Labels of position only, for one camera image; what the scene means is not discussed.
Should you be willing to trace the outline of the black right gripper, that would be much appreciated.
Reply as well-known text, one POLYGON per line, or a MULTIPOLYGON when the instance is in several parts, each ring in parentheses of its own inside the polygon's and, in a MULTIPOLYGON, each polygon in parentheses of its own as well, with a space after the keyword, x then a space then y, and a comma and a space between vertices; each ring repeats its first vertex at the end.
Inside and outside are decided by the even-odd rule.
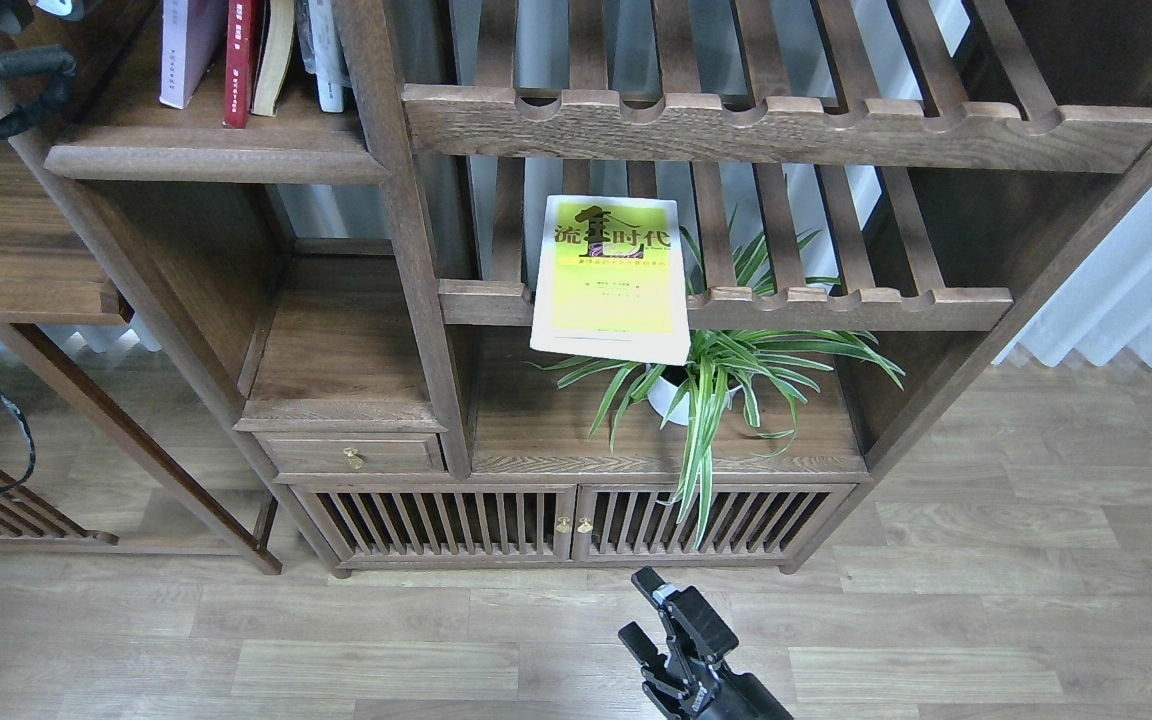
POLYGON ((698 588, 675 588, 653 568, 635 571, 631 583, 662 621, 667 653, 637 623, 622 626, 617 638, 639 665, 643 691, 664 717, 791 719, 753 674, 732 673, 723 662, 738 638, 698 588))

